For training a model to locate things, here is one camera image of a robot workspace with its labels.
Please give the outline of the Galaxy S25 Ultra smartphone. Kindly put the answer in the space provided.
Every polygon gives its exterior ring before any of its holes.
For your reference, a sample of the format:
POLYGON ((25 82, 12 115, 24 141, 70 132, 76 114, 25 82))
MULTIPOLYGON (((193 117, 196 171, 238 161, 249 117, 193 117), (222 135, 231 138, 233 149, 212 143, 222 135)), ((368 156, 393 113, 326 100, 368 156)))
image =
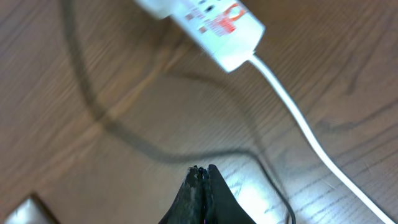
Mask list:
POLYGON ((60 224, 60 221, 40 197, 32 193, 6 215, 3 224, 60 224))

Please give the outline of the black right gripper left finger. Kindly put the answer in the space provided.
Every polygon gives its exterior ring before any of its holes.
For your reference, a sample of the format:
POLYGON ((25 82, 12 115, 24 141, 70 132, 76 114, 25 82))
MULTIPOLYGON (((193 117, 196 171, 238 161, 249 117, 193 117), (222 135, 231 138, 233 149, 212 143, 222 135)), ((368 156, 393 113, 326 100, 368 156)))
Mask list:
POLYGON ((187 170, 175 199, 159 224, 204 223, 202 169, 193 166, 187 170))

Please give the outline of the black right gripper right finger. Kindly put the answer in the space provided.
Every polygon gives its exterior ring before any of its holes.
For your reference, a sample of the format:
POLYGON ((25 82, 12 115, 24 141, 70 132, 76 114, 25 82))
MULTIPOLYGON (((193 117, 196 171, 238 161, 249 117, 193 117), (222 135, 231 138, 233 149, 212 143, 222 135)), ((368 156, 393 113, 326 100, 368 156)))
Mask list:
POLYGON ((210 164, 205 176, 205 223, 255 224, 230 191, 217 166, 210 164))

